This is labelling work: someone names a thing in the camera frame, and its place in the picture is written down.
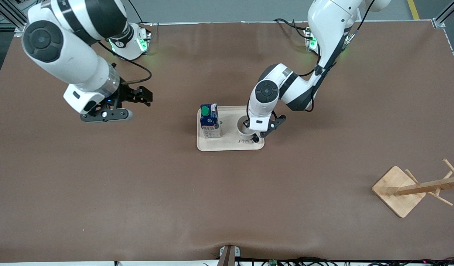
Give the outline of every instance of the yellow line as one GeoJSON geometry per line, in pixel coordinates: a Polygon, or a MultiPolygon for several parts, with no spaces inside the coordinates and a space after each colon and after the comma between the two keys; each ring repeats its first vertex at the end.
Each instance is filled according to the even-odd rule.
{"type": "Polygon", "coordinates": [[[414,20],[419,20],[419,14],[417,13],[416,4],[414,0],[407,0],[407,4],[409,5],[409,9],[411,9],[412,18],[414,20]]]}

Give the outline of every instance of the white tray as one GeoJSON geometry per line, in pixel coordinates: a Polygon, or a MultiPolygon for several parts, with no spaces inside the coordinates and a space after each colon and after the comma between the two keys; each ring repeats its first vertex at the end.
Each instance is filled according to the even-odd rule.
{"type": "Polygon", "coordinates": [[[198,111],[197,147],[201,151],[221,150],[259,150],[264,146],[264,139],[260,138],[258,143],[252,140],[242,140],[237,132],[237,121],[246,116],[246,106],[218,106],[221,137],[207,139],[204,137],[200,126],[200,109],[198,111]]]}

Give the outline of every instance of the wooden base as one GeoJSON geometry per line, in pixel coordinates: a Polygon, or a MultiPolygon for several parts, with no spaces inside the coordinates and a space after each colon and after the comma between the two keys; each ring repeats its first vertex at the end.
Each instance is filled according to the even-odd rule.
{"type": "Polygon", "coordinates": [[[426,196],[426,193],[395,196],[398,187],[415,185],[414,181],[399,167],[392,167],[372,187],[373,192],[399,217],[406,217],[426,196]]]}

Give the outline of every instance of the blue carton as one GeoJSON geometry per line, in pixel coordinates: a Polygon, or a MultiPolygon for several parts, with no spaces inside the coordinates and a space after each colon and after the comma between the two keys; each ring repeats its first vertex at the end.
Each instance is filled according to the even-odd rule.
{"type": "Polygon", "coordinates": [[[220,121],[217,104],[200,105],[200,125],[205,138],[220,138],[220,121]]]}

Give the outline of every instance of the white cup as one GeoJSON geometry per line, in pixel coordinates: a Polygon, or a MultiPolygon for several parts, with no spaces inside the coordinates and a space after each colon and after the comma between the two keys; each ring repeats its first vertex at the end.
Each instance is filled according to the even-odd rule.
{"type": "Polygon", "coordinates": [[[237,121],[237,132],[242,140],[251,140],[256,131],[247,128],[243,123],[248,119],[247,116],[242,116],[237,121]]]}

